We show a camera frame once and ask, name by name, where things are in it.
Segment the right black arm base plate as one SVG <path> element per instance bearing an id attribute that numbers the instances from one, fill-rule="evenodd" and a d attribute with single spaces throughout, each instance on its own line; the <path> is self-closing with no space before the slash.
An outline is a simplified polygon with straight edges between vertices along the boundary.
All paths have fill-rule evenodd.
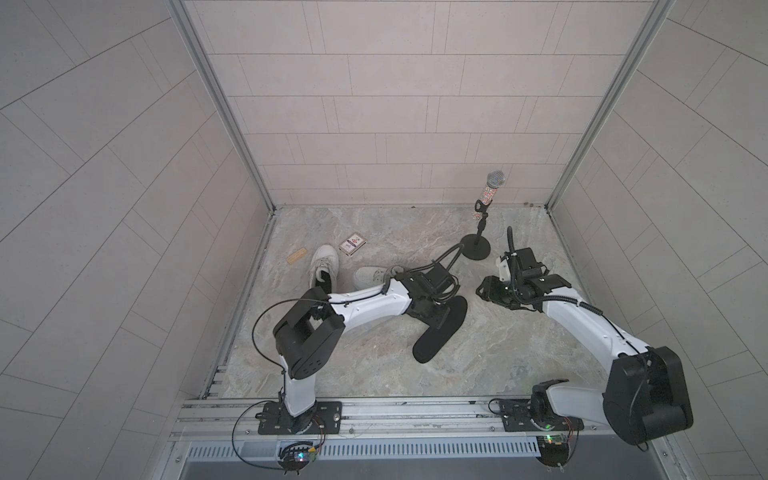
<path id="1" fill-rule="evenodd" d="M 545 432 L 575 433 L 584 429 L 582 419 L 547 414 L 541 420 L 535 420 L 529 399 L 492 399 L 489 410 L 501 418 L 504 431 L 510 432 Z"/>

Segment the black insole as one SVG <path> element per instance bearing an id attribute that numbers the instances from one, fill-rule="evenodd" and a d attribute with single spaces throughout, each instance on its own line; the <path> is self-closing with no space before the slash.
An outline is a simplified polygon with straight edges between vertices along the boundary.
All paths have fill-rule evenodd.
<path id="1" fill-rule="evenodd" d="M 428 363 L 462 327 L 467 315 L 468 302 L 463 296 L 456 296 L 445 305 L 444 321 L 440 327 L 429 326 L 412 348 L 415 360 Z"/>

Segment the white sneaker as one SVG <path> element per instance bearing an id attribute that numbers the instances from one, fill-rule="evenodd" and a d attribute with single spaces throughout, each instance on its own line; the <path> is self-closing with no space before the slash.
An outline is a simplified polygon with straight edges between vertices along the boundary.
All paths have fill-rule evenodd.
<path id="1" fill-rule="evenodd" d="M 337 284 L 339 256 L 329 244 L 321 245 L 313 254 L 309 268 L 309 288 L 320 287 L 331 294 Z"/>
<path id="2" fill-rule="evenodd" d="M 363 266 L 358 268 L 353 274 L 353 286 L 356 290 L 372 288 L 377 285 L 383 285 L 393 274 L 398 273 L 398 267 L 377 267 Z"/>

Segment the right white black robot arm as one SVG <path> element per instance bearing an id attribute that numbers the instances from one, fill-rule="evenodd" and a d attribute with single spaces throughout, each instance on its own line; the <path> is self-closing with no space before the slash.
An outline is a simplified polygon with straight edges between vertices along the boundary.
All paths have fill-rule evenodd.
<path id="1" fill-rule="evenodd" d="M 562 276 L 550 272 L 529 248 L 509 250 L 496 261 L 477 295 L 510 310 L 532 310 L 574 336 L 607 374 L 600 388 L 566 380 L 535 385 L 530 399 L 534 424 L 547 429 L 557 417 L 608 425 L 625 443 L 649 440 L 692 427 L 693 410 L 680 357 L 652 347 L 589 304 Z"/>

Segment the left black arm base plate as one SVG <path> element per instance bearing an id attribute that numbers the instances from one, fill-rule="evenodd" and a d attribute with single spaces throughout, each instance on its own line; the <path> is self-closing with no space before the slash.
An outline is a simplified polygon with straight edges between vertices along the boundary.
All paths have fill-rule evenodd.
<path id="1" fill-rule="evenodd" d="M 256 414 L 259 435 L 338 434 L 343 404 L 339 401 L 316 402 L 299 416 L 291 416 L 283 402 L 267 401 Z"/>

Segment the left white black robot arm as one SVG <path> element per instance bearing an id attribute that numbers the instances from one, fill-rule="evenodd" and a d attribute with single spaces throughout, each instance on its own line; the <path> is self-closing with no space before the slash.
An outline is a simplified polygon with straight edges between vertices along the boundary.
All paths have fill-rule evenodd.
<path id="1" fill-rule="evenodd" d="M 355 292 L 330 294 L 310 288 L 273 329 L 283 374 L 283 390 L 260 415 L 259 433 L 304 434 L 338 430 L 332 419 L 341 411 L 336 402 L 319 403 L 315 375 L 324 367 L 348 330 L 386 317 L 407 315 L 427 326 L 412 347 L 414 359 L 431 361 L 463 325 L 467 300 L 458 294 L 456 277 L 439 263 L 385 271 L 373 286 Z"/>

